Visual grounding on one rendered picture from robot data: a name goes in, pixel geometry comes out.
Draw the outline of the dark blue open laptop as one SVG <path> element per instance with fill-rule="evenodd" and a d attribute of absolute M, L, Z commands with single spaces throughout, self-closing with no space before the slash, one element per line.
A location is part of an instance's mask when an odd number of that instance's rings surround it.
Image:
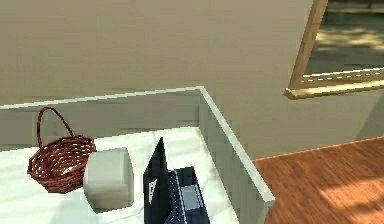
<path fill-rule="evenodd" d="M 143 174 L 144 224 L 210 224 L 193 166 L 167 168 L 160 138 Z"/>

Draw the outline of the pale grey rounded box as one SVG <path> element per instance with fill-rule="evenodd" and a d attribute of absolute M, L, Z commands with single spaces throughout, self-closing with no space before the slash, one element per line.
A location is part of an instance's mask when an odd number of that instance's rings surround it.
<path fill-rule="evenodd" d="M 131 207 L 134 202 L 134 172 L 125 147 L 90 154 L 83 189 L 96 213 Z"/>

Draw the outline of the red-brown wicker basket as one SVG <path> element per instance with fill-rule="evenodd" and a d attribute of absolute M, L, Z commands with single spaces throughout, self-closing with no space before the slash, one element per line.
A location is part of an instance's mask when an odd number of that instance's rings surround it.
<path fill-rule="evenodd" d="M 41 138 L 41 122 L 51 110 L 64 124 L 69 135 L 47 144 Z M 88 158 L 96 152 L 94 139 L 75 135 L 63 116 L 53 107 L 43 107 L 36 124 L 38 150 L 29 158 L 27 173 L 48 193 L 66 194 L 83 186 Z"/>

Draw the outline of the wooden framed window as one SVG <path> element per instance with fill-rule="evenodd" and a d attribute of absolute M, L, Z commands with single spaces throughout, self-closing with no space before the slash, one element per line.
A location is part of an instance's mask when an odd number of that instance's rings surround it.
<path fill-rule="evenodd" d="M 285 95 L 384 89 L 384 0 L 313 0 Z"/>

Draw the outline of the white bed with grey frame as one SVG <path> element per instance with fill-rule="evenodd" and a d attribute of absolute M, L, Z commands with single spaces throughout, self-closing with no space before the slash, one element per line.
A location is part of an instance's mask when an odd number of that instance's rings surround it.
<path fill-rule="evenodd" d="M 100 150 L 127 148 L 132 206 L 95 213 L 82 190 L 50 194 L 27 174 L 38 135 L 65 135 L 61 123 Z M 210 224 L 264 224 L 275 198 L 203 87 L 0 106 L 0 224 L 144 224 L 142 175 L 157 141 L 171 169 L 195 169 Z"/>

